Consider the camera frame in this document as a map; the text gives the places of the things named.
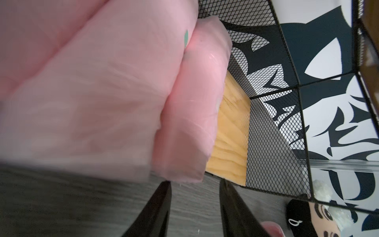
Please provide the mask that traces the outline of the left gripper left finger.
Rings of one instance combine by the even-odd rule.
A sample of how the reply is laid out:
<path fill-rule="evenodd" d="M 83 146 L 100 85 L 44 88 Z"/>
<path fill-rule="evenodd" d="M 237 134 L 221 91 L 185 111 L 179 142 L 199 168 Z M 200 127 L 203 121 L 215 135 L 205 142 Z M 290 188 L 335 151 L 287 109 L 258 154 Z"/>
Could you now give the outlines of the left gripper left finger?
<path fill-rule="evenodd" d="M 136 220 L 122 237 L 167 236 L 171 198 L 171 182 L 161 182 Z"/>

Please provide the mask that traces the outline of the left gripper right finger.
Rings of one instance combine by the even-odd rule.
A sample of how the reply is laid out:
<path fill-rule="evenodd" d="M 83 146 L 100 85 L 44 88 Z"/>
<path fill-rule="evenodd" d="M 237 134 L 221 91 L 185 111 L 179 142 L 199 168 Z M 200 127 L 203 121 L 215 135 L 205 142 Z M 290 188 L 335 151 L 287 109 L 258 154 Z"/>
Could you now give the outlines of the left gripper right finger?
<path fill-rule="evenodd" d="M 225 237 L 270 237 L 254 217 L 232 182 L 225 179 L 220 181 L 219 196 Z"/>

